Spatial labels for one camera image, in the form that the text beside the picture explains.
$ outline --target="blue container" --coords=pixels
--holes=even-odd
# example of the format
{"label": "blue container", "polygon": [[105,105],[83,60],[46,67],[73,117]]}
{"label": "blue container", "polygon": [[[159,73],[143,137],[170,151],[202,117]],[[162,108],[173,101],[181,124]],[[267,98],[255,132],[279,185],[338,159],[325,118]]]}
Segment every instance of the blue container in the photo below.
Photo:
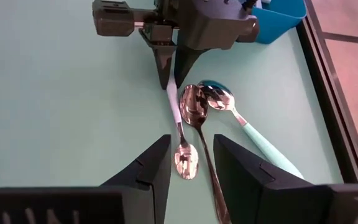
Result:
{"label": "blue container", "polygon": [[263,4],[263,9],[254,7],[252,14],[259,20],[256,42],[270,44],[299,24],[306,16],[306,6],[303,0],[272,0]]}

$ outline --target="black frame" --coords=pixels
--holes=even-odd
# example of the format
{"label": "black frame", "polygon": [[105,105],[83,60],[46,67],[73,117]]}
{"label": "black frame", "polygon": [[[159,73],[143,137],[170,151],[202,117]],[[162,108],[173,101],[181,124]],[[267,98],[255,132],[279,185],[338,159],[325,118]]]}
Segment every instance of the black frame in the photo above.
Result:
{"label": "black frame", "polygon": [[358,134],[337,79],[311,0],[307,16],[296,27],[303,53],[323,112],[329,137],[345,183],[358,184]]}

